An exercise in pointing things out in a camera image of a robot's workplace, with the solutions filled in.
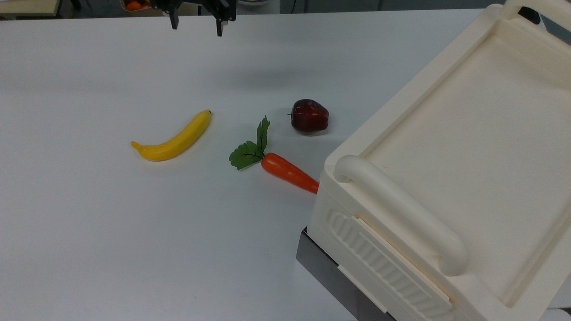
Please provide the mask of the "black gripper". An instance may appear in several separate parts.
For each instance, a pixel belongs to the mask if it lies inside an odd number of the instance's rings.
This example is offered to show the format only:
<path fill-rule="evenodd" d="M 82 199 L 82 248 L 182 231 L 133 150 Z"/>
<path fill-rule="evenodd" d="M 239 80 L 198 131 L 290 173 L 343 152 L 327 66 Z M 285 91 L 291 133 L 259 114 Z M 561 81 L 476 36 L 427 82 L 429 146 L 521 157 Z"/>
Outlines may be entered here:
<path fill-rule="evenodd" d="M 178 10 L 181 4 L 190 3 L 202 6 L 216 18 L 217 36 L 223 35 L 225 21 L 236 19 L 236 0 L 150 0 L 151 8 L 161 10 L 170 19 L 171 27 L 177 30 L 179 25 Z"/>

